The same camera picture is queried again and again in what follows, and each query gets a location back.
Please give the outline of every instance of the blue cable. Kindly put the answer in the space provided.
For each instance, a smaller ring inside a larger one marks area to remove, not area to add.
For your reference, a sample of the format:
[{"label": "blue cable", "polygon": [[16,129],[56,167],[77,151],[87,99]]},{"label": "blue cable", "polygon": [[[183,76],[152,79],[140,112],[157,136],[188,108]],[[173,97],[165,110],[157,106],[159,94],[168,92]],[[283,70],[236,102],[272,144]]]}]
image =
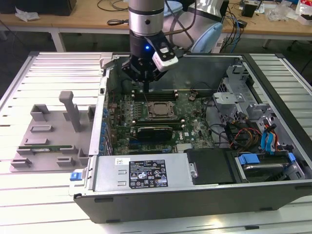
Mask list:
[{"label": "blue cable", "polygon": [[229,17],[229,16],[225,16],[225,17],[235,20],[235,22],[236,22],[236,26],[237,26],[237,29],[238,29],[238,37],[235,39],[235,41],[234,41],[234,42],[235,42],[235,44],[233,45],[233,47],[232,47],[232,49],[231,49],[231,51],[230,51],[230,53],[233,53],[233,51],[234,51],[234,49],[235,49],[235,47],[236,47],[236,45],[237,45],[237,43],[238,43],[239,36],[240,36],[240,31],[239,31],[238,21],[237,21],[237,19],[236,19],[236,18],[234,18],[234,17]]},{"label": "blue cable", "polygon": [[240,37],[240,31],[239,31],[239,26],[238,26],[237,19],[234,18],[234,20],[236,21],[236,26],[237,26],[237,30],[238,30],[238,37],[236,38],[235,44],[233,45],[233,47],[232,47],[230,53],[233,53],[233,51],[234,51],[234,49],[235,49],[235,47],[236,47],[236,45],[237,45],[237,43],[238,43],[239,37]]}]

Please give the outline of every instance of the wooden desk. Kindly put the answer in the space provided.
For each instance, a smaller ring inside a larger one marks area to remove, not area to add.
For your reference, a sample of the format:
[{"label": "wooden desk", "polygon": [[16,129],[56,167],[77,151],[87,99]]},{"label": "wooden desk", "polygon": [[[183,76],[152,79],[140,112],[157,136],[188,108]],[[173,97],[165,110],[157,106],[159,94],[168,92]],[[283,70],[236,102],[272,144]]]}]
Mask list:
[{"label": "wooden desk", "polygon": [[[60,33],[98,33],[98,34],[129,34],[128,25],[109,26],[111,19],[126,20],[128,11],[108,12],[97,7],[98,0],[77,0],[70,16],[54,16],[39,14],[39,20],[24,22],[14,14],[2,14],[2,20],[12,31],[48,32],[58,52],[66,51]],[[108,0],[101,2],[105,9],[113,9]],[[118,7],[126,8],[127,3],[119,2]],[[7,30],[0,24],[0,30]]]},{"label": "wooden desk", "polygon": [[[233,7],[233,3],[237,2],[239,2],[239,0],[230,0],[229,7],[238,20],[243,20],[248,23],[244,30],[244,35],[257,35],[256,38],[259,38],[261,35],[308,36],[312,38],[312,27],[302,25],[293,19],[289,19],[288,21],[270,22],[265,14],[254,13],[252,18],[241,16],[241,11],[237,10],[238,5]],[[232,25],[229,24],[228,20],[225,20],[223,24],[223,32],[231,33],[231,31]]]},{"label": "wooden desk", "polygon": [[[77,0],[75,9],[70,16],[39,15],[40,19],[23,22],[15,15],[0,15],[0,19],[13,31],[31,31],[51,33],[58,52],[64,52],[65,46],[60,33],[98,33],[98,34],[128,34],[128,25],[109,26],[111,19],[128,19],[128,12],[107,12],[97,7],[98,0]],[[232,8],[238,0],[230,1],[231,11],[243,21],[248,23],[242,35],[251,39],[286,39],[286,40],[312,40],[312,27],[301,25],[299,22],[289,21],[269,22],[264,14],[254,14],[252,18],[242,17],[241,11]],[[113,9],[108,0],[104,0],[101,7]],[[117,3],[119,7],[127,7],[127,3]],[[221,38],[225,38],[232,31],[232,26],[225,20]]]}]

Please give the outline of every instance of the red wire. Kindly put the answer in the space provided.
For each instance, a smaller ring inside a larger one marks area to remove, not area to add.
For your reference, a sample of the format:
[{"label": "red wire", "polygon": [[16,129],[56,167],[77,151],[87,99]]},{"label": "red wire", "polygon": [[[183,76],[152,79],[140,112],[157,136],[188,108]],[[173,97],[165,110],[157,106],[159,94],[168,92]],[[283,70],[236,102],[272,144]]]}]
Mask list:
[{"label": "red wire", "polygon": [[234,140],[236,140],[236,138],[238,137],[238,135],[242,132],[242,131],[246,131],[246,130],[253,130],[253,131],[256,131],[258,134],[260,134],[262,136],[262,134],[257,130],[257,129],[254,129],[254,128],[243,128],[241,130],[238,131],[238,133],[236,134],[236,136],[234,137]]}]

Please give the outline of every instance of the blue tab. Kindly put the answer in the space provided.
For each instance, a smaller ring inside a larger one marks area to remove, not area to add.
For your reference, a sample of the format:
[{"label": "blue tab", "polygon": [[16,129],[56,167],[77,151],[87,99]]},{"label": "blue tab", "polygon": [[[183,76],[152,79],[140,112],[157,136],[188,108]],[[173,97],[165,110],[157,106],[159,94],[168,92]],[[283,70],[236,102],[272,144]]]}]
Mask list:
[{"label": "blue tab", "polygon": [[82,172],[72,172],[70,174],[70,181],[82,180]]},{"label": "blue tab", "polygon": [[258,164],[260,163],[258,156],[256,154],[243,154],[238,157],[241,165],[244,164]]},{"label": "blue tab", "polygon": [[291,162],[296,161],[296,158],[295,158],[295,156],[293,155],[293,153],[288,153],[288,157],[289,157],[289,159],[290,159]]},{"label": "blue tab", "polygon": [[269,152],[271,155],[274,154],[274,152],[272,152],[272,150],[271,150],[272,141],[273,141],[273,134],[269,133],[267,145],[265,146],[265,151]]},{"label": "blue tab", "polygon": [[267,138],[268,133],[267,132],[263,132],[262,134],[262,138],[261,138],[261,149],[265,149],[265,139]]}]

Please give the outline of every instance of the motherboard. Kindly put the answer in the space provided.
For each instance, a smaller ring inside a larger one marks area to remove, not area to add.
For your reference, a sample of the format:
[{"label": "motherboard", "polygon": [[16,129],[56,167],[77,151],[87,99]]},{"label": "motherboard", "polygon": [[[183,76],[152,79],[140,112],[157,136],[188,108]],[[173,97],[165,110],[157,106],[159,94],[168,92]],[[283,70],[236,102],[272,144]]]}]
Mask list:
[{"label": "motherboard", "polygon": [[204,98],[189,91],[109,93],[114,155],[182,153],[214,146],[203,119]]}]

